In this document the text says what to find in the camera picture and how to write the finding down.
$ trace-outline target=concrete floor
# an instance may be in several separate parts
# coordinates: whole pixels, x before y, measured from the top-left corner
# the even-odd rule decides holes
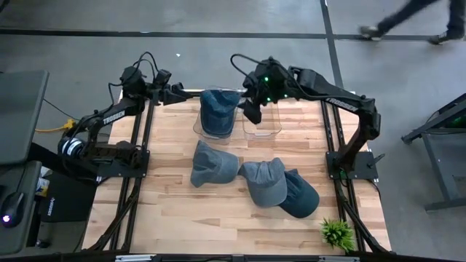
[[[355,34],[358,25],[375,23],[403,2],[326,1],[336,34]],[[296,38],[288,33],[325,33],[320,4],[319,0],[97,0],[91,5],[73,0],[15,0],[0,14],[0,26],[282,34],[279,39],[224,38],[221,34],[204,38],[3,35],[0,71],[48,70],[46,98],[78,117],[107,106],[106,83],[117,82],[123,68],[146,50],[157,58],[159,68],[173,73],[173,82],[181,81],[188,88],[240,87],[242,76],[229,64],[234,52],[257,59],[274,55],[284,65],[313,68],[335,82],[338,65],[332,65],[327,39],[286,38]],[[446,5],[447,1],[439,1],[390,33],[440,33],[448,19]],[[423,41],[337,40],[335,47],[344,88],[376,98],[382,115],[382,134],[369,146],[375,154],[387,155],[378,163],[379,186],[393,250],[464,260],[466,207],[424,211],[425,204],[441,200],[441,193],[422,142],[407,146],[400,137],[464,92],[466,42],[432,47]],[[240,66],[253,69],[248,63]],[[65,116],[44,104],[38,127],[57,127],[65,121]],[[55,150],[59,137],[36,135],[34,140]],[[67,240],[68,250],[79,237],[75,234]]]

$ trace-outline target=wooden tabletop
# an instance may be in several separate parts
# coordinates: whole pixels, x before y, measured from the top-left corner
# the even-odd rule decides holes
[[[297,168],[320,195],[319,207],[305,219],[294,218],[279,207],[255,206],[240,176],[224,185],[206,183],[195,188],[190,184],[192,157],[199,140],[193,131],[199,107],[199,99],[194,98],[155,108],[149,140],[151,160],[141,187],[131,253],[341,254],[320,237],[323,219],[338,219],[333,182],[326,172],[324,155],[328,149],[320,103],[280,101],[282,130],[273,138],[249,135],[246,139],[242,114],[238,114],[229,143],[210,143],[216,149],[236,154],[240,162],[280,157],[287,170]],[[274,123],[276,128],[277,121],[271,119],[274,111],[270,113],[265,116],[265,123]],[[358,118],[346,111],[340,114],[345,138],[349,140]],[[110,143],[130,140],[133,122],[134,117],[115,122]],[[251,126],[245,127],[250,132]],[[121,178],[111,178],[98,187],[83,248],[94,244],[113,220],[121,182]],[[361,219],[381,245],[389,249],[375,188],[364,180],[355,180],[354,184]],[[125,221],[123,224],[121,236],[125,235]]]

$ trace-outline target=transparent bin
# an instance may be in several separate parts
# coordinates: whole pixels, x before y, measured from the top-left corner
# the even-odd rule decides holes
[[[238,112],[242,116],[242,128],[246,140],[273,140],[282,130],[278,104],[268,103],[267,106],[261,106],[261,112],[262,122],[259,124],[251,123],[242,110]]]
[[[216,89],[219,89],[219,90],[230,90],[230,91],[238,91],[238,90],[233,90],[233,89],[230,89],[230,88],[224,88],[224,87],[217,87],[217,86],[209,86],[207,88],[207,90],[216,90]],[[194,126],[193,126],[193,131],[195,131],[198,136],[199,136],[199,139],[204,141],[204,142],[207,142],[207,143],[216,143],[216,144],[220,144],[220,145],[226,145],[228,143],[230,143],[231,139],[232,139],[232,135],[237,137],[237,127],[235,127],[235,125],[239,124],[238,122],[241,121],[241,119],[238,119],[239,118],[239,115],[238,115],[238,108],[236,108],[234,110],[234,126],[233,126],[233,130],[232,130],[232,133],[229,134],[229,135],[226,135],[226,136],[213,136],[213,135],[210,135],[210,134],[207,134],[203,128],[202,128],[202,123],[201,123],[201,112],[199,111],[199,113],[197,114],[197,120],[196,122],[194,123]]]
[[[238,113],[238,109],[234,111],[235,119],[237,119],[237,113]],[[202,128],[201,112],[197,114],[197,120],[196,120],[196,123],[194,123],[194,126],[192,127],[192,129],[199,135],[199,140],[204,141],[206,143],[216,143],[219,145],[227,145],[228,143],[230,143],[230,140],[232,139],[232,134],[228,136],[224,136],[224,137],[216,137],[216,136],[207,134]]]

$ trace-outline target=baseball cap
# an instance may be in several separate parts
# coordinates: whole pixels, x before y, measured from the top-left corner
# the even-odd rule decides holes
[[[279,158],[245,162],[239,174],[246,178],[250,197],[259,207],[274,207],[286,199],[285,165]]]
[[[204,183],[230,183],[240,166],[237,156],[212,149],[201,140],[197,142],[192,162],[191,183],[195,187]]]
[[[229,136],[234,126],[239,92],[204,90],[200,94],[200,115],[204,132],[214,136]]]
[[[295,218],[311,215],[319,205],[319,194],[296,169],[285,171],[285,179],[288,193],[280,207]]]

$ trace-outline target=green plant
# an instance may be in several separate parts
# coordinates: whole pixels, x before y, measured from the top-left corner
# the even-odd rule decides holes
[[[323,219],[322,233],[323,241],[330,244],[332,248],[339,247],[345,252],[355,249],[352,238],[352,229],[344,221],[332,221]]]

